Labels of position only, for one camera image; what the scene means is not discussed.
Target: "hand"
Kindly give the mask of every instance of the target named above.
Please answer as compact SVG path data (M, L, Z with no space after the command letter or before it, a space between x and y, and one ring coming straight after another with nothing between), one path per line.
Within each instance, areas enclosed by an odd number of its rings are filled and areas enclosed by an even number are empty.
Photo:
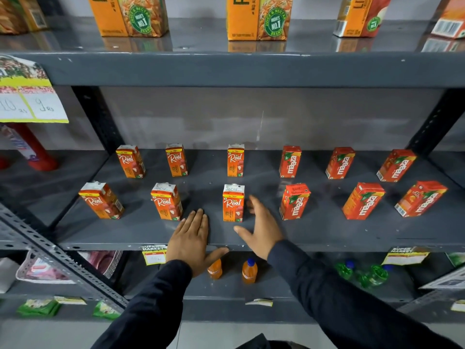
M166 262L181 260L189 264L192 277L203 273L215 261L228 253L227 247L221 247L205 255L208 236L208 217L203 210L192 211L187 220L184 218L171 236L166 250Z
M238 225L234 227L234 231L239 234L258 257L267 260L273 246L278 241L283 240L284 236L270 211L257 197L250 195L247 206L250 213L255 214L253 234Z

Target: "left hand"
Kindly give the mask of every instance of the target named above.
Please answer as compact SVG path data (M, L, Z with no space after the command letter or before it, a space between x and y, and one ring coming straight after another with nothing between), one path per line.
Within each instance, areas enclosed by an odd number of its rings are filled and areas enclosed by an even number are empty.
M187 219L181 220L168 243L166 262L181 260L189 264L192 277L203 273L214 262L229 252L221 247L210 254L205 254L208 236L208 217L203 210L192 211Z

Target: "black sleeve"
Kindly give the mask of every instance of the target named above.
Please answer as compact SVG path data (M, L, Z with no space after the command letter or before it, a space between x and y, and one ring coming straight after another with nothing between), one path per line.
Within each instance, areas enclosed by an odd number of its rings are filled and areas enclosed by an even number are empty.
M121 316L97 339L92 349L167 347L181 323L182 299L191 279L192 270L187 263L179 260L166 263L154 279L131 299Z
M344 280L287 240L273 247L268 263L339 349L460 348Z

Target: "green circular badge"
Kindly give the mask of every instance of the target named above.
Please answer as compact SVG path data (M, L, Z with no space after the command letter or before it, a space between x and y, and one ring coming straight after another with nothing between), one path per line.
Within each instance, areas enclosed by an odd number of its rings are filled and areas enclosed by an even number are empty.
M370 19L370 21L367 23L366 25L366 29L369 31L369 32L374 32L379 24L381 23L381 18L379 17L373 17L372 19Z
M129 22L139 33L148 34L152 31L150 26L150 13L141 6L133 6L129 10Z
M273 8L264 18L264 31L271 37L281 35L285 20L286 11L279 7Z

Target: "small orange bottle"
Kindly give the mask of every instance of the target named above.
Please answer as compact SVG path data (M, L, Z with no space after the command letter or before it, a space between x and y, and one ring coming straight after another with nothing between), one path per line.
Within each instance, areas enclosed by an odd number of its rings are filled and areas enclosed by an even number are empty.
M242 266L242 281L246 284L255 283L259 269L253 258L249 258Z
M210 267L208 267L207 271L212 279L219 279L223 274L223 269L221 268L221 259L215 261Z

